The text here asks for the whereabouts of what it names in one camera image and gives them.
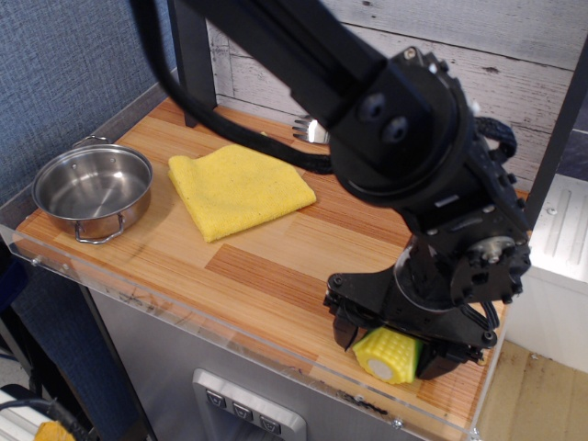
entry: button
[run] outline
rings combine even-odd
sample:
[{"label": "button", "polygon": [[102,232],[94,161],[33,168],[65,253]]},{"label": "button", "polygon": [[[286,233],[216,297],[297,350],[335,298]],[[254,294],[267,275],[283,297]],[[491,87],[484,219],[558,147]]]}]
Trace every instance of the button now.
[{"label": "button", "polygon": [[207,390],[206,396],[209,399],[209,403],[213,406],[217,406],[222,409],[227,407],[227,403],[225,402],[224,397],[222,395],[219,395],[218,393],[213,392],[211,390]]},{"label": "button", "polygon": [[266,416],[259,415],[259,422],[261,423],[261,426],[270,434],[280,435],[282,433],[279,423],[275,422],[274,420],[270,420]]},{"label": "button", "polygon": [[245,421],[254,420],[253,413],[241,404],[237,404],[236,402],[234,402],[232,404],[232,409],[235,412],[235,415],[237,415],[239,418],[244,419]]}]

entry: control panel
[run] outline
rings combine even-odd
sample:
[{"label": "control panel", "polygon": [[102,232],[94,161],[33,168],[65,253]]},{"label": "control panel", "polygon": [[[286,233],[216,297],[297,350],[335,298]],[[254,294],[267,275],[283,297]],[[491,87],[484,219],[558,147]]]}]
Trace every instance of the control panel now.
[{"label": "control panel", "polygon": [[267,398],[204,369],[196,369],[192,385],[201,413],[206,413],[202,416],[213,433],[215,424],[227,424],[224,420],[213,421],[212,411],[222,410],[231,413],[237,423],[247,422],[261,428],[263,435],[271,434],[284,441],[306,441],[306,422],[302,417]]}]

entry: wooden countertop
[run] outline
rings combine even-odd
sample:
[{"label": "wooden countertop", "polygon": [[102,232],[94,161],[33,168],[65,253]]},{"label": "wooden countertop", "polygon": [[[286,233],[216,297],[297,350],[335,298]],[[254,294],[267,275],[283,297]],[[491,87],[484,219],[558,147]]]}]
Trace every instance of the wooden countertop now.
[{"label": "wooden countertop", "polygon": [[[219,112],[296,148],[326,153],[324,146],[294,140],[282,124],[229,109]],[[119,238],[95,246],[77,243],[36,211],[18,228],[34,239],[21,240],[22,249],[49,253],[45,258],[70,277],[149,303],[155,315],[170,322],[225,333],[252,354],[319,380],[340,398],[353,402],[362,395],[364,403],[356,404],[366,412],[400,416],[407,427],[433,438],[462,439],[456,427],[470,429],[488,367],[467,363],[440,379],[388,385],[369,376],[351,351],[335,343],[333,316],[322,305],[332,273],[376,272],[396,261],[410,236],[399,215],[352,198],[333,176],[300,170],[317,195],[315,204],[205,243],[167,177],[167,160],[176,154],[202,156],[228,142],[204,128],[187,128],[182,112],[167,100],[118,143],[152,162],[152,204],[145,215]]]}]

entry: fork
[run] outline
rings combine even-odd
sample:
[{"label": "fork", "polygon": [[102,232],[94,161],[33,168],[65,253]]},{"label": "fork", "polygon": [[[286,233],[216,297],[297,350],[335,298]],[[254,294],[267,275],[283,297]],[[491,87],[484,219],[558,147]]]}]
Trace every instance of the fork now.
[{"label": "fork", "polygon": [[294,120],[294,122],[299,124],[299,126],[292,127],[292,129],[295,131],[293,134],[294,138],[316,144],[329,143],[331,135],[323,126],[319,124],[319,121],[310,115],[305,115],[299,118],[300,119]]}]

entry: white wood panel wall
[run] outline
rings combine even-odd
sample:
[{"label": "white wood panel wall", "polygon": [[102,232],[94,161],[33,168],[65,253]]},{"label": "white wood panel wall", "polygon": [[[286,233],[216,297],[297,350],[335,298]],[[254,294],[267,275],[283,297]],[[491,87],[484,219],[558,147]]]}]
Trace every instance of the white wood panel wall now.
[{"label": "white wood panel wall", "polygon": [[[387,56],[409,46],[450,63],[482,116],[519,141],[507,169],[530,190],[588,33],[587,0],[324,0]],[[306,113],[256,60],[209,27],[219,104],[291,124]]]}]

